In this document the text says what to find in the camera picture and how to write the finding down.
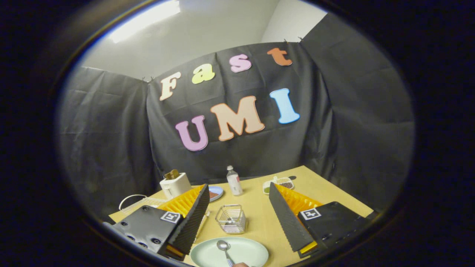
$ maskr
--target metal wire basket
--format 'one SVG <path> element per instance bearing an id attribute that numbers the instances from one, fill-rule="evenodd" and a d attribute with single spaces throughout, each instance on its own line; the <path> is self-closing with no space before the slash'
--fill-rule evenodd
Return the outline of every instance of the metal wire basket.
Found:
<path id="1" fill-rule="evenodd" d="M 228 234 L 241 234 L 246 231 L 246 216 L 239 204 L 221 206 L 215 220 Z"/>

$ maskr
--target black fabric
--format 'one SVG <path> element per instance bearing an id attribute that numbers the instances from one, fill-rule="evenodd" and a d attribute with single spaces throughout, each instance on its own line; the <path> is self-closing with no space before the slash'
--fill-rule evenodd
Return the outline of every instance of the black fabric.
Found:
<path id="1" fill-rule="evenodd" d="M 123 198 L 158 189 L 147 131 L 147 83 L 81 67 L 63 94 L 58 125 L 67 178 L 79 199 L 110 221 L 108 214 L 118 211 Z"/>
<path id="2" fill-rule="evenodd" d="M 287 51 L 290 66 L 278 65 L 267 52 L 273 48 Z M 229 59 L 246 54 L 249 70 L 234 73 Z M 209 63 L 216 73 L 212 80 L 193 84 L 193 70 Z M 173 95 L 163 101 L 161 80 L 181 72 Z M 280 113 L 269 93 L 288 88 L 289 98 L 300 119 L 280 124 Z M 239 101 L 253 95 L 256 110 L 265 128 L 256 133 L 219 141 L 219 125 L 210 108 L 226 103 L 237 112 Z M 150 122 L 152 154 L 162 172 L 178 169 L 186 172 L 192 184 L 226 181 L 226 166 L 233 165 L 241 176 L 260 176 L 284 171 L 307 162 L 314 171 L 328 176 L 331 172 L 336 135 L 332 134 L 332 111 L 325 84 L 315 64 L 298 43 L 264 43 L 230 48 L 194 59 L 156 77 L 149 86 L 147 113 Z M 188 150 L 181 142 L 175 125 L 189 122 L 192 140 L 199 135 L 191 119 L 204 115 L 208 146 L 201 151 Z"/>
<path id="3" fill-rule="evenodd" d="M 414 148 L 411 97 L 391 61 L 327 14 L 301 41 L 330 97 L 338 144 L 333 184 L 381 211 L 396 196 Z"/>

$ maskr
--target screw hole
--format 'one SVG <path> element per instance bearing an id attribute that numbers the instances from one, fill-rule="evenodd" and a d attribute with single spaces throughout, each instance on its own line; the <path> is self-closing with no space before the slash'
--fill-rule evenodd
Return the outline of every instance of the screw hole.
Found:
<path id="1" fill-rule="evenodd" d="M 332 236 L 331 233 L 330 233 L 330 234 L 323 235 L 323 236 L 322 236 L 322 240 L 327 240 L 327 239 L 329 239 L 331 236 Z"/>

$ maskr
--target spoon handle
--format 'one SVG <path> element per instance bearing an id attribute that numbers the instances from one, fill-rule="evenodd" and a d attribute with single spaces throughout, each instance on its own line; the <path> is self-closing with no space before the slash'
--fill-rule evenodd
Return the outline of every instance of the spoon handle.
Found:
<path id="1" fill-rule="evenodd" d="M 234 262 L 233 262 L 233 260 L 229 257 L 228 252 L 227 252 L 227 251 L 224 251 L 224 253 L 226 254 L 226 260 L 228 260 L 228 265 L 229 265 L 229 267 L 233 267 Z"/>

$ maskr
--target ceiling light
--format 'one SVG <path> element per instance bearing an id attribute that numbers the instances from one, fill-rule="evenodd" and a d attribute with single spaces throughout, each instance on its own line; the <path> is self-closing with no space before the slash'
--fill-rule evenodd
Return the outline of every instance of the ceiling light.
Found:
<path id="1" fill-rule="evenodd" d="M 178 0 L 167 1 L 153 6 L 118 26 L 109 37 L 118 43 L 141 29 L 180 12 Z"/>

